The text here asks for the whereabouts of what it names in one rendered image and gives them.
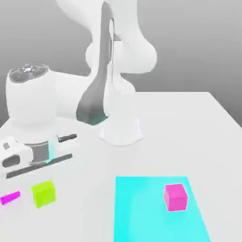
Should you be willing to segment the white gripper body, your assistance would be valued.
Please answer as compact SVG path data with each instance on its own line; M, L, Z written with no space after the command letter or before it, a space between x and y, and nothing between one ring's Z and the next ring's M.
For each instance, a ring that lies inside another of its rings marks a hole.
M69 160L72 159L73 155L72 154L67 154L67 155L63 155L63 156L59 156L57 158L52 159L51 161L48 162L44 162L41 164L32 164L29 165L27 167L21 168L21 169L17 169L17 170L12 170L9 172L4 172L2 174L0 174L0 196L8 196L9 194L12 193L16 193L16 192L21 192L22 191L22 186L21 183L13 183L13 185L20 187L21 189L16 189L16 190L11 190L10 189L10 184L8 182L9 179L12 179L14 177L17 176L21 176L23 174L27 174L29 172L44 168L44 167L48 167L50 165L54 165L60 162L63 162L65 160Z

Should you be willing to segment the small lime cube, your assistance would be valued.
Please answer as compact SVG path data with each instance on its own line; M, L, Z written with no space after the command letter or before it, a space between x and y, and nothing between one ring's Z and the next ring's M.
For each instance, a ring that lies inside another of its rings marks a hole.
M52 181L45 181L31 187L34 204L37 208L48 205L56 200L55 187Z

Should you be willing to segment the small magenta cube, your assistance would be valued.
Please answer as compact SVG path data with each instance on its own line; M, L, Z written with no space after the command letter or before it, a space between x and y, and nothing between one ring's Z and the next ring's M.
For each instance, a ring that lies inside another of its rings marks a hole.
M4 195L2 197L0 197L0 203L4 206L14 200L16 200L17 198L19 198L21 195L20 191L16 191L7 195Z

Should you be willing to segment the small pink cube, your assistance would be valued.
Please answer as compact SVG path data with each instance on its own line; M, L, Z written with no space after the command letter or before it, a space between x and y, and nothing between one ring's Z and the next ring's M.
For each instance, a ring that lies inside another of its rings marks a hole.
M168 212L186 211L189 196L183 184L166 184L163 193L164 204Z

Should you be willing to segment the large cyan box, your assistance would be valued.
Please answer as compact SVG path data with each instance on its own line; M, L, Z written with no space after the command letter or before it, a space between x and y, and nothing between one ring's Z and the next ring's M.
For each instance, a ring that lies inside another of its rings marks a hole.
M187 209L169 212L164 186L179 183L188 194ZM113 232L113 242L211 242L185 176L117 176Z

